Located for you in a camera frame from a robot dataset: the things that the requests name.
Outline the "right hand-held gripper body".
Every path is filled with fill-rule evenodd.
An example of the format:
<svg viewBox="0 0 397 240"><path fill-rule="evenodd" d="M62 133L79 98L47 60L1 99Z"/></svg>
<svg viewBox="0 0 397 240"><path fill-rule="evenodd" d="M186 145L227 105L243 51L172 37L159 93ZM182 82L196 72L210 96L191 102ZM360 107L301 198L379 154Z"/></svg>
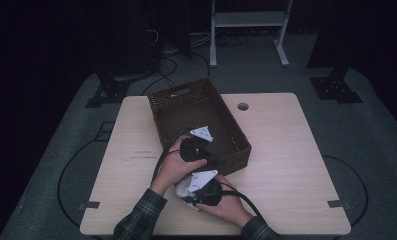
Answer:
<svg viewBox="0 0 397 240"><path fill-rule="evenodd" d="M191 192L196 194L196 202L209 206L217 206L222 199L221 184L215 179L217 170L193 173L194 182L190 187Z"/></svg>

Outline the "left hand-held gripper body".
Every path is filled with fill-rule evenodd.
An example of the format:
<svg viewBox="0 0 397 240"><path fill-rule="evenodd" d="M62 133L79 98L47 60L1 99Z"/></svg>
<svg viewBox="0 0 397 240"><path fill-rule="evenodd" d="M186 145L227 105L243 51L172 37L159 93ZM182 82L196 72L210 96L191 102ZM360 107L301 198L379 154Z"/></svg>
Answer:
<svg viewBox="0 0 397 240"><path fill-rule="evenodd" d="M181 158L186 162L199 159L211 160L212 156L206 147L213 142L214 138L208 126L203 126L189 131L190 138L184 139L180 145Z"/></svg>

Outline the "black stand base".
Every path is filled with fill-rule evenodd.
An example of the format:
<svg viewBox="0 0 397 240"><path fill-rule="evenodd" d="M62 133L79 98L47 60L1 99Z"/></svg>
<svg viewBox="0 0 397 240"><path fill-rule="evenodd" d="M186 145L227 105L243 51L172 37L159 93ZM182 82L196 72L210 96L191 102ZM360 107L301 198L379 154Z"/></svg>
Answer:
<svg viewBox="0 0 397 240"><path fill-rule="evenodd" d="M88 99L86 108L99 108L103 104L118 104L126 97L130 85L144 80L153 74L152 70L140 73L129 73L117 70L115 73L98 70L96 75L99 85L95 94Z"/></svg>
<svg viewBox="0 0 397 240"><path fill-rule="evenodd" d="M311 54L308 68L321 68L323 65L332 66L327 76L313 76L309 78L314 90L321 100L336 100L341 104L361 103L359 95L350 89L345 82L352 61L347 53L334 50L314 50Z"/></svg>

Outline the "brown woven basket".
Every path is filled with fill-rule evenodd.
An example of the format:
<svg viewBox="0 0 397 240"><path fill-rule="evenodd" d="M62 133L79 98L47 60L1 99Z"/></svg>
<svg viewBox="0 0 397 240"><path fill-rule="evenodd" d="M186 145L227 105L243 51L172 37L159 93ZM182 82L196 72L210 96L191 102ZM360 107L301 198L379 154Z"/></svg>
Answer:
<svg viewBox="0 0 397 240"><path fill-rule="evenodd" d="M207 126L213 141L205 150L218 163L209 163L201 171L217 169L220 174L229 175L248 165L252 147L209 79L155 92L148 100L163 148L180 131Z"/></svg>

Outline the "black floor tape outline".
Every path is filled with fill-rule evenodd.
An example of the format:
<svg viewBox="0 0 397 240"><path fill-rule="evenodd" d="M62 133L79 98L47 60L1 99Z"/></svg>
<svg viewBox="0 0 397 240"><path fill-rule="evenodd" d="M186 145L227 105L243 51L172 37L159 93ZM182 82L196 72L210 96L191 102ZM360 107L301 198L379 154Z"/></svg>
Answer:
<svg viewBox="0 0 397 240"><path fill-rule="evenodd" d="M95 135L94 140L97 142L108 142L112 135L114 125L115 125L114 121L102 122L97 134Z"/></svg>

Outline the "person's right hand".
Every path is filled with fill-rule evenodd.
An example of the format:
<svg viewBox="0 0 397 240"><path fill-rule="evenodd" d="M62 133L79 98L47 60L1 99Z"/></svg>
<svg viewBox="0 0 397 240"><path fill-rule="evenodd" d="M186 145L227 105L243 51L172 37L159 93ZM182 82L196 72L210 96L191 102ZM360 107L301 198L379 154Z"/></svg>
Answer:
<svg viewBox="0 0 397 240"><path fill-rule="evenodd" d="M242 201L237 196L225 195L217 206L197 204L196 207L239 229L242 229L253 218L253 215L244 208Z"/></svg>

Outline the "white metal stand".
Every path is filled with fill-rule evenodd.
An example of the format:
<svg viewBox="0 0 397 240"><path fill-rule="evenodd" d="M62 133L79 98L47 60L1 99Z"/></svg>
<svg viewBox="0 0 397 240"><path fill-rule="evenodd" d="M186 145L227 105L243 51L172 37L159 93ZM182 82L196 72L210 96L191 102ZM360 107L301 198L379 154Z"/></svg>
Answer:
<svg viewBox="0 0 397 240"><path fill-rule="evenodd" d="M211 67L217 66L216 30L218 28L251 28L251 27L279 27L280 33L274 40L274 46L283 67L290 65L283 48L289 18L294 0L287 0L284 10L264 12L227 12L215 10L216 0L212 0L210 22L210 60Z"/></svg>

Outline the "grey floor tape strip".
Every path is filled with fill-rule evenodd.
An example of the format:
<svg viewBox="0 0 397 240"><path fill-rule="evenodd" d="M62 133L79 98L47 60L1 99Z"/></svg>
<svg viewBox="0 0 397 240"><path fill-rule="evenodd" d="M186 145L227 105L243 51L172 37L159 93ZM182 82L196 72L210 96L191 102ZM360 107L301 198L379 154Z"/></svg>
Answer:
<svg viewBox="0 0 397 240"><path fill-rule="evenodd" d="M86 210L87 208L92 208L92 209L98 209L100 205L100 202L96 202L96 201L88 201L86 203L81 203L79 205L79 210Z"/></svg>
<svg viewBox="0 0 397 240"><path fill-rule="evenodd" d="M350 208L350 204L348 202L344 202L341 200L330 200L327 201L327 203L330 208L339 208L339 207L342 207L344 209Z"/></svg>

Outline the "person's left hand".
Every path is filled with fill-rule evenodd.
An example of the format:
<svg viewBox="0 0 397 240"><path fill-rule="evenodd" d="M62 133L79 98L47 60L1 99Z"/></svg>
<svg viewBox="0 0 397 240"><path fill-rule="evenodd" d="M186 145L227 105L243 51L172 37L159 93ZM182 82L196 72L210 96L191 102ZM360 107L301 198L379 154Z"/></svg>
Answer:
<svg viewBox="0 0 397 240"><path fill-rule="evenodd" d="M188 139L188 136L181 135L169 148L169 153L162 161L159 172L150 185L150 189L160 196L163 196L170 186L182 180L190 172L207 164L206 159L186 162L181 158L179 150L184 139Z"/></svg>

